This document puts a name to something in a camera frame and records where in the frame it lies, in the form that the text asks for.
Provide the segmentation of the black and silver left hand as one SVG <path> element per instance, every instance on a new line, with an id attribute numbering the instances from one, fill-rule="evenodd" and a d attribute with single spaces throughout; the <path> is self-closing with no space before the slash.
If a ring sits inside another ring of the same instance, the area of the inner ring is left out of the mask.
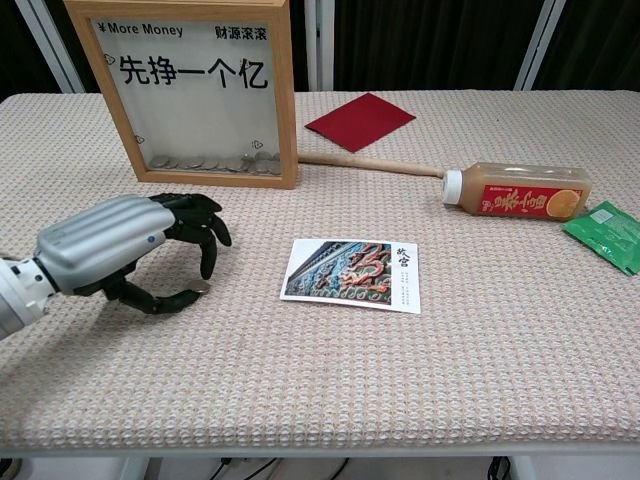
<path id="1" fill-rule="evenodd" d="M 65 295 L 91 296 L 101 291 L 146 314 L 179 313 L 200 294 L 186 289 L 154 296 L 127 280 L 137 262 L 167 240 L 196 244 L 200 275 L 211 278 L 218 246 L 231 246 L 221 205 L 199 193 L 161 193 L 149 197 L 122 195 L 101 202 L 42 230 L 35 262 Z"/>

